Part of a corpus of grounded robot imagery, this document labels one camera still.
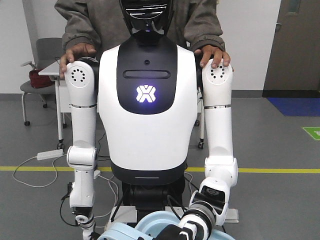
yellow floor line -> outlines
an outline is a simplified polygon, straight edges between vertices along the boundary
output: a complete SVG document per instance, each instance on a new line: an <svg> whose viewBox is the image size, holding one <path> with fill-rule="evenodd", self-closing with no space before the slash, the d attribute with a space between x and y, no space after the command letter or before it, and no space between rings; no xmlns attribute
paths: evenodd
<svg viewBox="0 0 320 240"><path fill-rule="evenodd" d="M0 171L14 171L16 166L0 166ZM57 166L58 172L73 172L74 169L68 166ZM99 167L102 172L111 172L111 167ZM254 174L320 174L320 169L307 168L239 168L239 173L254 173ZM53 172L55 169L52 166L21 166L20 172ZM186 172L204 172L204 167L188 167Z"/></svg>

black chest panel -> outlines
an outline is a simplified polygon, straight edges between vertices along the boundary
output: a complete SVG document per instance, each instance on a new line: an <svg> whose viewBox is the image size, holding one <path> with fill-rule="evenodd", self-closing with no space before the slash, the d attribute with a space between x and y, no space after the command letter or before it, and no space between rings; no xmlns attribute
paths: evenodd
<svg viewBox="0 0 320 240"><path fill-rule="evenodd" d="M119 47L116 87L120 105L141 115L163 113L174 100L177 45L166 36L155 46L141 46L131 37Z"/></svg>

table leg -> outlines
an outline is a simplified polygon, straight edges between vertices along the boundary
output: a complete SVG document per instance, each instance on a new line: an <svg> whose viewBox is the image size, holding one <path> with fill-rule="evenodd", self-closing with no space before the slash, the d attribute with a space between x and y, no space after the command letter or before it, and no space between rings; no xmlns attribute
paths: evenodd
<svg viewBox="0 0 320 240"><path fill-rule="evenodd" d="M60 90L59 90L60 81L58 77L55 77L54 84L55 84L55 99L56 99L56 118L58 123L58 140L59 140L57 149L63 149L64 133L63 133L63 125L62 125L63 123L62 123L61 105L60 105Z"/></svg>

person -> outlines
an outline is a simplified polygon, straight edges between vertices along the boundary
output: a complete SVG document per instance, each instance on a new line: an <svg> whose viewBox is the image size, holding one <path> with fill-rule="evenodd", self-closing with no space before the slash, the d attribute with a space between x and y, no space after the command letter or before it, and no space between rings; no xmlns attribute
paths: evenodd
<svg viewBox="0 0 320 240"><path fill-rule="evenodd" d="M130 37L122 17L119 0L57 0L55 9L67 20L62 36L65 54L60 58L60 78L67 64L89 56L100 59L102 53ZM199 57L203 68L213 56L216 68L223 58L227 67L231 58L220 37L217 0L176 0L174 16L167 36L177 45L188 48Z"/></svg>

robot face visor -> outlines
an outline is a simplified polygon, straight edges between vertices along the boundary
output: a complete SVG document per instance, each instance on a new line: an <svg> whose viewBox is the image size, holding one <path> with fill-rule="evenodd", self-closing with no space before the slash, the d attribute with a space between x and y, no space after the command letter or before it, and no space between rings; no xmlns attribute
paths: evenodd
<svg viewBox="0 0 320 240"><path fill-rule="evenodd" d="M130 31L167 32L173 15L173 0L120 0Z"/></svg>

